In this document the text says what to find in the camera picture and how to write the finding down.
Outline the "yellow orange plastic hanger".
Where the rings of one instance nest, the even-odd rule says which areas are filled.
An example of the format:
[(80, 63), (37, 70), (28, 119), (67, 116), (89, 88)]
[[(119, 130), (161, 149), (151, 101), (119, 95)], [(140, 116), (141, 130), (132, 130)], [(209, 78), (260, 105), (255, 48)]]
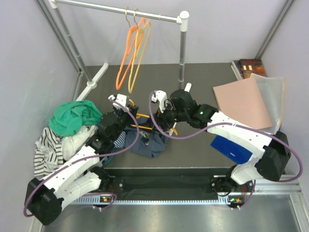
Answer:
[[(166, 107), (168, 104), (171, 106), (171, 108), (175, 107), (175, 105), (174, 105), (174, 103), (172, 102), (171, 99), (165, 100), (165, 107)], [(141, 118), (141, 117), (146, 118), (146, 119), (151, 119), (151, 116), (150, 116), (150, 115), (137, 113), (136, 119), (139, 119), (139, 118)], [(172, 128), (169, 129), (169, 130), (167, 131), (167, 132), (169, 133), (170, 136), (171, 136), (172, 134), (178, 135), (178, 132), (177, 132), (177, 130), (175, 129), (176, 124), (177, 124), (177, 123), (175, 122), (174, 125), (172, 126)]]

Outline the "navy blue tank top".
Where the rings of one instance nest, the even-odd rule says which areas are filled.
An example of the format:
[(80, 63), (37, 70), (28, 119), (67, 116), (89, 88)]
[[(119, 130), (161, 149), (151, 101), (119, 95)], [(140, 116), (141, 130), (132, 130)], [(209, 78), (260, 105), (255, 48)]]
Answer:
[[(133, 144), (137, 130), (135, 127), (126, 127), (125, 148)], [(129, 149), (129, 152), (142, 155), (148, 158), (155, 158), (166, 151), (168, 137), (149, 129), (140, 128), (136, 143)]]

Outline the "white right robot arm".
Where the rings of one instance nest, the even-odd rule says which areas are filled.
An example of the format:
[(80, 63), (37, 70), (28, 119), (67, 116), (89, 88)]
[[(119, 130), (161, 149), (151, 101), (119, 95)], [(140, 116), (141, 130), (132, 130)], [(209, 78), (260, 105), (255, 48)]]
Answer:
[(170, 96), (161, 90), (154, 91), (149, 103), (159, 105), (150, 117), (153, 127), (164, 135), (168, 135), (175, 123), (186, 122), (198, 129), (198, 133), (215, 134), (249, 152), (249, 156), (237, 162), (226, 175), (225, 185), (230, 191), (237, 191), (244, 183), (256, 179), (281, 180), (291, 157), (284, 133), (271, 134), (247, 127), (211, 105), (198, 104), (183, 89)]

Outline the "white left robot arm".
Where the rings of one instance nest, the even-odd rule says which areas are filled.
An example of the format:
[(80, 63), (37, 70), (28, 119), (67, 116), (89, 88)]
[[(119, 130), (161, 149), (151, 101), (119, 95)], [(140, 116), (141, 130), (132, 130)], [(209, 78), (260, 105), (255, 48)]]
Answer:
[(27, 186), (23, 213), (43, 225), (54, 222), (73, 201), (95, 190), (106, 191), (109, 175), (99, 167), (114, 152), (115, 141), (126, 126), (136, 124), (138, 106), (123, 94), (111, 95), (113, 112), (102, 115), (96, 132), (66, 163), (42, 179), (34, 178)]

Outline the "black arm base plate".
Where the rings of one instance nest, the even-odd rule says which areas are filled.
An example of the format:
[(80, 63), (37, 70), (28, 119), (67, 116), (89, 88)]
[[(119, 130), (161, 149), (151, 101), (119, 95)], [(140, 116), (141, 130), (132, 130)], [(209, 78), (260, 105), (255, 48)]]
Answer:
[(244, 197), (253, 182), (236, 184), (228, 168), (105, 168), (99, 191), (118, 200), (214, 200)]

